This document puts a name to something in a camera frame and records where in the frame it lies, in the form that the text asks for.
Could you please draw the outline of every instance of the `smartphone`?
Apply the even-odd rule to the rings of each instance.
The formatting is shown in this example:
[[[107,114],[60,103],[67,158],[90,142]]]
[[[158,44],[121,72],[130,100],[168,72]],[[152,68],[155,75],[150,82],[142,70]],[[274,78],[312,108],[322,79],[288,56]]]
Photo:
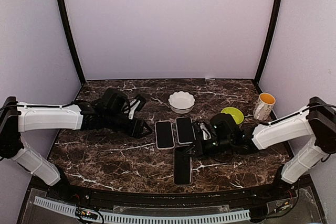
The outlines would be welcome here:
[[[188,186],[193,182],[192,158],[185,156],[183,151],[188,146],[174,149],[174,184]]]
[[[162,121],[155,123],[156,147],[158,149],[174,148],[174,137],[172,123],[170,121]]]
[[[195,140],[191,118],[176,118],[176,132],[179,144],[190,144]]]

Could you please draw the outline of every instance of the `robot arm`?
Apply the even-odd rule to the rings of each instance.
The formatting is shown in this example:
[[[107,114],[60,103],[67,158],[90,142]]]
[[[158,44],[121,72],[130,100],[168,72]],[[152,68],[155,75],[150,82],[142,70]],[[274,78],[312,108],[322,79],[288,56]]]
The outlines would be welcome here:
[[[141,138],[152,133],[144,120],[134,118],[135,111],[140,111],[145,103],[140,95],[129,102],[125,94],[114,89],[106,90],[93,103],[75,101],[68,105],[28,104],[8,97],[0,109],[0,157],[16,161],[49,186],[67,184],[61,168],[32,149],[20,133],[40,129],[109,128]]]
[[[217,138],[196,139],[194,156],[227,150],[249,154],[296,137],[309,136],[309,142],[280,168],[280,179],[293,184],[319,160],[336,153],[336,113],[324,105],[325,102],[314,97],[308,106],[293,114],[245,130],[236,125],[231,115],[215,115],[210,124]],[[202,134],[200,124],[195,128]]]

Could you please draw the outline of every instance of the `white backdrop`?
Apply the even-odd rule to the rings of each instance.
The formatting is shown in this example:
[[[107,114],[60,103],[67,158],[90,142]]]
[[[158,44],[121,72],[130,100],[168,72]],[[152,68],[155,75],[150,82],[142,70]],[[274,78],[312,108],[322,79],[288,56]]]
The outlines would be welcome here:
[[[57,0],[0,0],[0,106],[8,96],[37,104],[65,104],[80,89]],[[47,157],[56,130],[22,136]],[[14,224],[31,174],[0,162],[0,223]]]
[[[273,0],[65,0],[85,77],[253,78]]]
[[[282,0],[260,87],[277,99],[282,117],[319,96],[336,104],[336,1]],[[297,153],[307,138],[292,141]],[[336,155],[310,171],[328,223],[336,223]]]

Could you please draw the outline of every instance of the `white ceramic bowl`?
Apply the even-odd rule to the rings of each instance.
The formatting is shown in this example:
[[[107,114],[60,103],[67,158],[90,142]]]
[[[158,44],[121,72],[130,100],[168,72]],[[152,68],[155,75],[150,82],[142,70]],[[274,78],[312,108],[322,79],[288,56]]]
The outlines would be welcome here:
[[[194,96],[183,91],[171,94],[168,101],[172,111],[177,114],[189,113],[195,105]]]

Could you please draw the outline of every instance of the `marble table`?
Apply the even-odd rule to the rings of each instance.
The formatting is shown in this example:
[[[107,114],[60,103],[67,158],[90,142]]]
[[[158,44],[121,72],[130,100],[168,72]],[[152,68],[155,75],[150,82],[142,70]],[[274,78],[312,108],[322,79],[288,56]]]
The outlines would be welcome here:
[[[234,106],[245,115],[241,127],[259,122],[251,115],[258,92],[251,80],[108,80],[88,81],[78,99],[93,101],[106,88],[115,88],[130,99],[141,94],[147,100],[137,118],[146,119],[151,128],[157,121],[173,124],[180,115],[171,111],[169,95],[187,91],[196,104],[187,114],[193,121],[208,121],[222,108]],[[128,137],[111,130],[62,130],[51,150],[49,160],[62,167],[71,184],[130,193],[205,193],[270,184],[278,167],[290,158],[283,144],[251,155],[228,154],[193,159],[193,183],[175,186],[173,181],[173,150],[158,150],[155,134],[141,139]]]

